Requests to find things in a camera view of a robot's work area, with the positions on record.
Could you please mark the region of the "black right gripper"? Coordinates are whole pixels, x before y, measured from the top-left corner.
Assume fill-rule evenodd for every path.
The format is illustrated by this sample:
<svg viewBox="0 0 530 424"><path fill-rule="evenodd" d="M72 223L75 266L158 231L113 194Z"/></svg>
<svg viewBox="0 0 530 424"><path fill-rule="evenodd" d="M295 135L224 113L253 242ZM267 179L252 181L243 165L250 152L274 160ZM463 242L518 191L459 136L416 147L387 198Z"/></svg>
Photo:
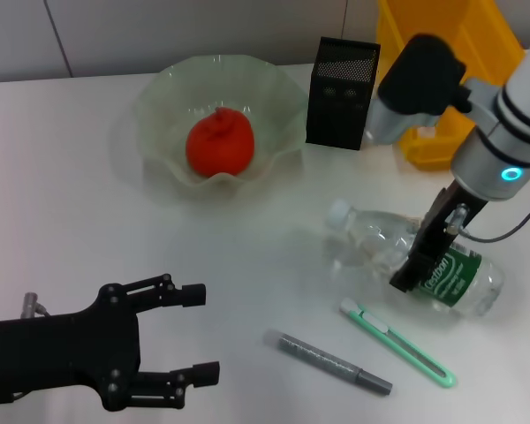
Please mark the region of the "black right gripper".
<svg viewBox="0 0 530 424"><path fill-rule="evenodd" d="M390 285L409 292L427 281L460 230L488 204L456 180L436 196L417 233L417 254L412 254L390 279Z"/></svg>

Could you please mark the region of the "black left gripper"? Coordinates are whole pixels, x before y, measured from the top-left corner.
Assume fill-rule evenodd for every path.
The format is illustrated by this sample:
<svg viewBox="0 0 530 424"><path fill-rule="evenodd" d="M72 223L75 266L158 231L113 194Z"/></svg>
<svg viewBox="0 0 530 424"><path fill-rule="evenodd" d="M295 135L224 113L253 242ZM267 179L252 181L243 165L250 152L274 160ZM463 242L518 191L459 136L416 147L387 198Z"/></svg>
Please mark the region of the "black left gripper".
<svg viewBox="0 0 530 424"><path fill-rule="evenodd" d="M93 304L77 313L0 321L0 405L32 391L83 385L95 390L110 412L128 406L184 408L188 386L218 384L220 363L137 374L134 308L199 307L206 295L204 284L179 288L163 274L105 285Z"/></svg>

